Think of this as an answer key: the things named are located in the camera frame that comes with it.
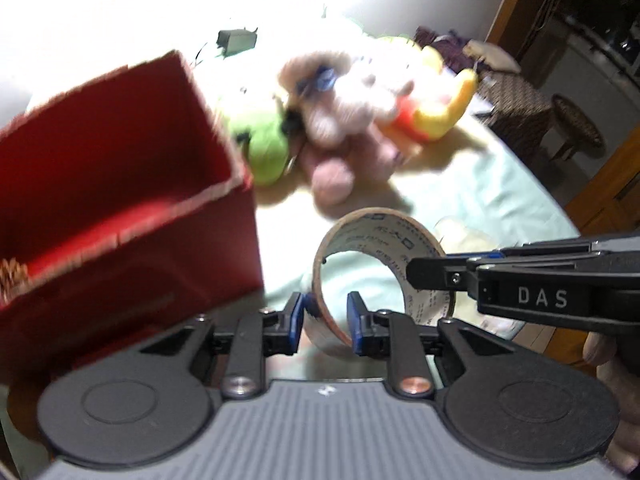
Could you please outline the person's right hand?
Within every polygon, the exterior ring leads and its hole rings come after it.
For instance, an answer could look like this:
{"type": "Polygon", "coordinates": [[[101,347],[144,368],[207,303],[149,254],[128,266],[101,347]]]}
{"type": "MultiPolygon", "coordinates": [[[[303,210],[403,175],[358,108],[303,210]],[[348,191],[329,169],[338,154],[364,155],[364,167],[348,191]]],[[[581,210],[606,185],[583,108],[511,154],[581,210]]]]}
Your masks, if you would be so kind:
{"type": "Polygon", "coordinates": [[[625,342],[590,333],[582,357],[597,367],[597,378],[620,406],[620,423],[606,456],[623,474],[630,474],[639,467],[639,339],[625,342]]]}

